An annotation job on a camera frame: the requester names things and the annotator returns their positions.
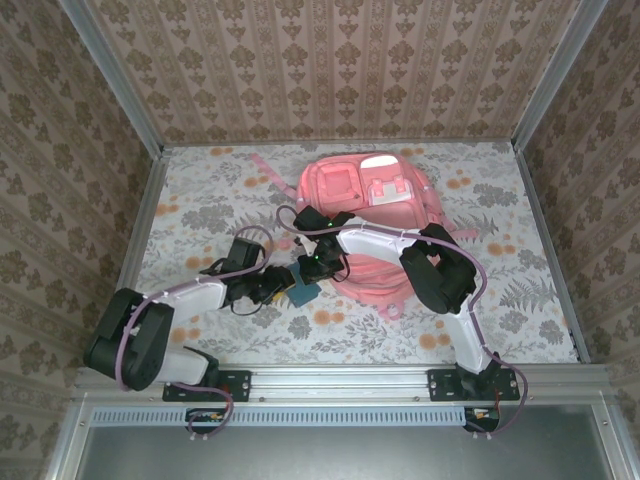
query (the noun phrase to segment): pink backpack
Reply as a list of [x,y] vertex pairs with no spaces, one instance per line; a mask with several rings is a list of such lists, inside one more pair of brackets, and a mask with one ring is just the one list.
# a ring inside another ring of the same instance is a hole
[[[442,210],[440,198],[427,176],[405,158],[392,153],[339,155],[309,165],[298,190],[286,185],[258,155],[254,163],[301,211],[311,205],[324,215],[353,212],[369,222],[396,228],[443,225],[454,239],[473,238],[471,230],[458,230]],[[400,318],[404,301],[414,294],[401,267],[367,255],[349,255],[351,273],[345,281],[331,281],[341,294],[375,305],[383,318]]]

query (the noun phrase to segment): vent grille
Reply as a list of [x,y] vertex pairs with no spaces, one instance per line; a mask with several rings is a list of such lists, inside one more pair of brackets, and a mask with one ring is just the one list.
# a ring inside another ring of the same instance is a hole
[[[185,426],[185,407],[99,407],[91,426]],[[463,407],[237,407],[229,426],[366,427],[464,425]],[[198,425],[210,423],[194,422]]]

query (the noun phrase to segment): floral tablecloth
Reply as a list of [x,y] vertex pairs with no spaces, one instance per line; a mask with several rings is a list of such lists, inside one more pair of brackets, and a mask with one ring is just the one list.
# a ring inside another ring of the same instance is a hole
[[[290,185],[310,162],[347,152],[392,151],[424,170],[445,212],[479,236],[464,241],[486,267],[478,312],[490,346],[518,363],[576,361],[549,266],[509,143],[361,143],[176,148],[157,206],[137,288],[153,292],[196,276],[223,257],[233,233],[259,224],[275,238],[271,263],[302,253],[278,227],[275,209],[292,204],[249,160],[261,155]],[[313,302],[286,297],[248,317],[207,311],[174,324],[171,342],[223,363],[450,363],[446,326],[414,297],[397,321],[338,295],[328,282]]]

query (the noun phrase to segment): blue object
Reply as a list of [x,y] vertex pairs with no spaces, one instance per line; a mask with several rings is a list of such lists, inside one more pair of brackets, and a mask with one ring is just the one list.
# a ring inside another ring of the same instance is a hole
[[296,279],[296,285],[287,290],[287,297],[296,307],[301,307],[316,298],[322,289],[317,283],[305,285],[300,278],[300,264],[298,262],[287,267]]

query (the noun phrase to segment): patterned wall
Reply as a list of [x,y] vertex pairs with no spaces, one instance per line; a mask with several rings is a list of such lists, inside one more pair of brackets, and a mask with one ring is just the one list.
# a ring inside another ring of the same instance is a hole
[[640,440],[640,2],[609,1],[525,153],[591,353]]
[[0,1],[0,478],[36,478],[149,158],[56,1]]
[[577,0],[87,0],[165,143],[508,137]]

